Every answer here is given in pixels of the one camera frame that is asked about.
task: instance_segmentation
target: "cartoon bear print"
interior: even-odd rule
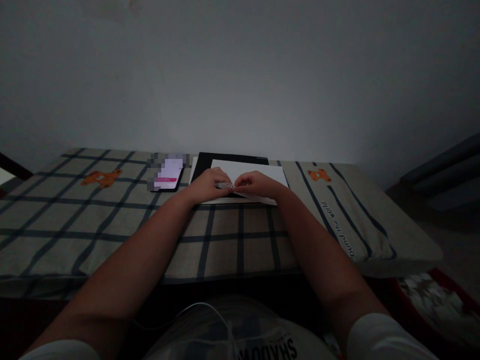
[[[321,168],[319,168],[318,171],[308,170],[308,175],[310,175],[313,181],[317,181],[318,179],[324,179],[327,183],[332,182],[332,179],[327,175],[327,172]]]
[[[110,188],[121,173],[121,169],[117,169],[114,172],[110,173],[93,171],[90,173],[90,175],[86,177],[86,179],[81,184],[85,186],[88,184],[100,183],[100,189]]]

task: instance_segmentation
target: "person's left hand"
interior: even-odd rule
[[[216,188],[217,183],[231,184],[232,181],[221,168],[210,168],[205,170],[195,179],[195,181],[178,194],[184,196],[193,206],[216,198],[225,197],[228,194],[233,193],[233,189],[231,188]]]

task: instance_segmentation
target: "white wall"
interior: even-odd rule
[[[32,171],[70,147],[344,162],[387,188],[480,131],[478,10],[3,0],[0,152]]]

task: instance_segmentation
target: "checkered cloth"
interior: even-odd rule
[[[0,295],[68,298],[131,236],[171,192],[147,191],[148,152],[72,149],[0,200]],[[290,188],[371,276],[411,273],[399,261],[430,268],[441,251],[353,165],[270,161]],[[82,185],[93,171],[122,170],[111,187]],[[322,169],[327,178],[312,172]],[[186,187],[191,164],[183,172]],[[200,205],[191,213],[165,271],[165,284],[296,272],[298,265],[277,207]]]

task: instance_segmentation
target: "phone screen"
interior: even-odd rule
[[[175,189],[180,181],[180,174],[184,163],[182,159],[165,159],[165,163],[161,165],[160,171],[155,174],[153,179],[153,189],[166,190]]]

